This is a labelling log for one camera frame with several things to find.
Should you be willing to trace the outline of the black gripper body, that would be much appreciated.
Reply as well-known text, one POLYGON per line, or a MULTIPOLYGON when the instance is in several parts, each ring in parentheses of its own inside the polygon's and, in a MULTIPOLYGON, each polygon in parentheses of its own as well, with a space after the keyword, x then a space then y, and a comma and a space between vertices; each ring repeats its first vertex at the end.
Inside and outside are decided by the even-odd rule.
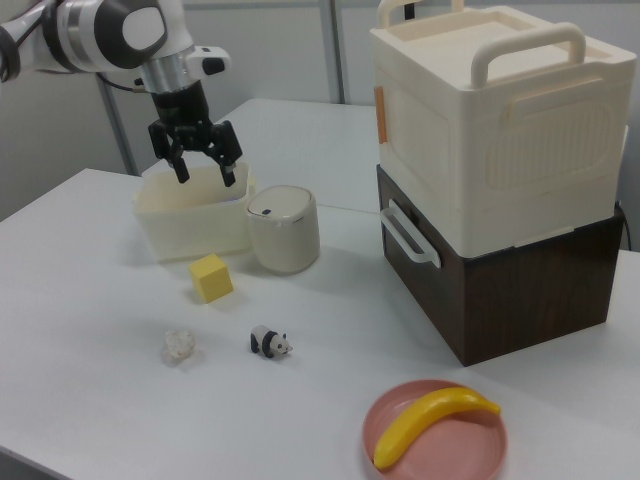
POLYGON ((209 107, 200 82, 167 93, 152 93, 158 119, 151 124, 154 150, 168 150, 169 140, 178 141, 184 150, 203 150, 211 140, 209 107))

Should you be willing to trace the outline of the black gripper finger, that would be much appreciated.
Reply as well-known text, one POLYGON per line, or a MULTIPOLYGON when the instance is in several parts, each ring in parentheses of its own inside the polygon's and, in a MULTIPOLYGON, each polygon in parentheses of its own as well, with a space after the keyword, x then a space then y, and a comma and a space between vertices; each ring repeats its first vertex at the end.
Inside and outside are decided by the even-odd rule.
POLYGON ((190 175, 182 158, 184 147, 176 129, 157 120, 148 127, 148 132, 156 158, 164 159, 168 163, 179 183, 186 183, 190 175))
POLYGON ((236 182, 236 161, 243 151, 230 121, 225 120, 207 127, 205 154, 218 164, 224 185, 233 186, 236 182))

